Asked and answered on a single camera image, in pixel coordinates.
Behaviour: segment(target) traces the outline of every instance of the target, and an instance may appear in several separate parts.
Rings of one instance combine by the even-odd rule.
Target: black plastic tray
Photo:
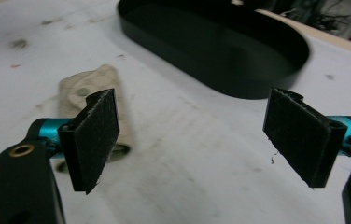
[[[289,88],[309,57],[291,27],[246,7],[193,0],[121,0],[123,32],[210,88],[246,99]]]

